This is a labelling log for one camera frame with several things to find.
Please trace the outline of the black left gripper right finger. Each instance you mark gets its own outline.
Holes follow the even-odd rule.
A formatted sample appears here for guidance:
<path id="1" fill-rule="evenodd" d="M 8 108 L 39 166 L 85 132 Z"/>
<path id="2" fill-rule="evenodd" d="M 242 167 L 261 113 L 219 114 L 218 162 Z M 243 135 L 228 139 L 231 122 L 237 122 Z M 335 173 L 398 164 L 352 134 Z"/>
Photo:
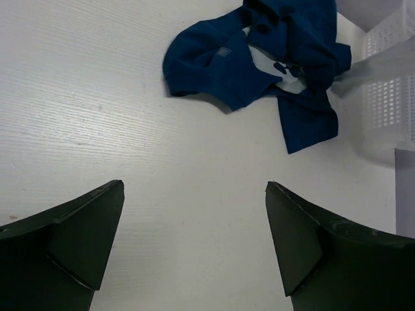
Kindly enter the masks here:
<path id="1" fill-rule="evenodd" d="M 267 216 L 295 310 L 413 310 L 414 240 L 321 208 L 276 182 Z"/>

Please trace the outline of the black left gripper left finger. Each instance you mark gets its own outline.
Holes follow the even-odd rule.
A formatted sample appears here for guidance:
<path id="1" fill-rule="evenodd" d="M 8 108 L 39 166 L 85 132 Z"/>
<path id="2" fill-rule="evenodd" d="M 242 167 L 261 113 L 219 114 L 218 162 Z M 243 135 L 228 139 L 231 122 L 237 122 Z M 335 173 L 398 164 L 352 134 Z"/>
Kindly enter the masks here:
<path id="1" fill-rule="evenodd" d="M 124 200 L 123 182 L 113 180 L 1 226 L 1 309 L 89 310 Z"/>

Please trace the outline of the blue t shirt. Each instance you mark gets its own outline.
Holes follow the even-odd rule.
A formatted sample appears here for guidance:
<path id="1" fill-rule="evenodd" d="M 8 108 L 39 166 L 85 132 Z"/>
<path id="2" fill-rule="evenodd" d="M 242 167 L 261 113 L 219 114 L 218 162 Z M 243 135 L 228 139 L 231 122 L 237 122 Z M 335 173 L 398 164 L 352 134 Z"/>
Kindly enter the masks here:
<path id="1" fill-rule="evenodd" d="M 205 93 L 229 110 L 276 97 L 286 148 L 293 154 L 338 134 L 327 90 L 351 67 L 337 41 L 334 1 L 244 1 L 173 39 L 162 70 L 169 93 Z"/>

